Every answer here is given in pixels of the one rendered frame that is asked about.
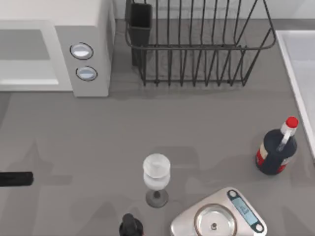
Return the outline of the white wine glass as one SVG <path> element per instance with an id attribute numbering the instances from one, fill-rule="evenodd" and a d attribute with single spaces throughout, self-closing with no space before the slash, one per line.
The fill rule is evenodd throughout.
<path id="1" fill-rule="evenodd" d="M 143 161 L 143 181 L 148 188 L 146 202 L 153 208 L 161 208 L 168 202 L 166 186 L 170 182 L 170 160 L 163 154 L 153 153 Z"/>

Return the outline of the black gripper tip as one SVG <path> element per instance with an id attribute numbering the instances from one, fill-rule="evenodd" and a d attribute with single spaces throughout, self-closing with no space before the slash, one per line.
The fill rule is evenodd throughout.
<path id="1" fill-rule="evenodd" d="M 33 180 L 32 172 L 0 172 L 0 187 L 30 186 Z"/>

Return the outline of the large microwave knob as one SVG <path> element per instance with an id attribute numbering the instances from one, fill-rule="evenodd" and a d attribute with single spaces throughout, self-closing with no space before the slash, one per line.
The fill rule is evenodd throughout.
<path id="1" fill-rule="evenodd" d="M 71 55 L 78 60 L 88 60 L 94 54 L 93 48 L 83 42 L 71 45 L 69 50 Z"/>

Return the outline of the silver kitchen scale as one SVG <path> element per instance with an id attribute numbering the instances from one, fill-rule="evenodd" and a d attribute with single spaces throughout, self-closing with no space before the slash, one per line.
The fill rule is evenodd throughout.
<path id="1" fill-rule="evenodd" d="M 170 224 L 170 236 L 267 236 L 267 232 L 263 218 L 233 187 L 193 204 Z"/>

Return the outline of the dark bottle with red cap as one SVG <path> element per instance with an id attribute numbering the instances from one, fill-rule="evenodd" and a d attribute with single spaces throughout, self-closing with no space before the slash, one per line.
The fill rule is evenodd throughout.
<path id="1" fill-rule="evenodd" d="M 280 174 L 297 151 L 295 133 L 299 119 L 289 116 L 280 128 L 268 131 L 256 156 L 257 168 L 268 176 Z"/>

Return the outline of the black bottle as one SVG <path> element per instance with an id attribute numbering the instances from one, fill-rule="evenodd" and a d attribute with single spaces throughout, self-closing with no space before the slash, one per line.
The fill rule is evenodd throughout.
<path id="1" fill-rule="evenodd" d="M 143 224 L 131 213 L 127 213 L 122 217 L 122 222 L 119 226 L 119 235 L 144 236 Z"/>

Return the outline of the pale microwave oven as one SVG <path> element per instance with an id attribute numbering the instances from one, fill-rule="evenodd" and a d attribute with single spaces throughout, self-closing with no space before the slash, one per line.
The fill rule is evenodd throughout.
<path id="1" fill-rule="evenodd" d="M 77 97 L 109 94 L 116 23 L 113 0 L 0 0 L 0 91 L 70 91 Z M 78 60 L 70 46 L 94 54 Z M 76 69 L 98 76 L 82 81 Z"/>

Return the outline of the black cutlery holder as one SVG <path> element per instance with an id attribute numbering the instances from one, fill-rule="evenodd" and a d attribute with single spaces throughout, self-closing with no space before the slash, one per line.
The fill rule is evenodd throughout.
<path id="1" fill-rule="evenodd" d="M 135 47 L 147 47 L 152 28 L 152 5 L 126 0 L 125 18 L 128 25 L 128 34 L 131 40 L 132 65 L 138 66 L 141 51 Z"/>

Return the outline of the small microwave knob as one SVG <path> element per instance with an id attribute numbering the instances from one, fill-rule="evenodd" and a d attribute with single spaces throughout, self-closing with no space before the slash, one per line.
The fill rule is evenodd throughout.
<path id="1" fill-rule="evenodd" d="M 82 81 L 93 81 L 97 78 L 97 71 L 91 66 L 79 67 L 75 71 L 76 76 Z"/>

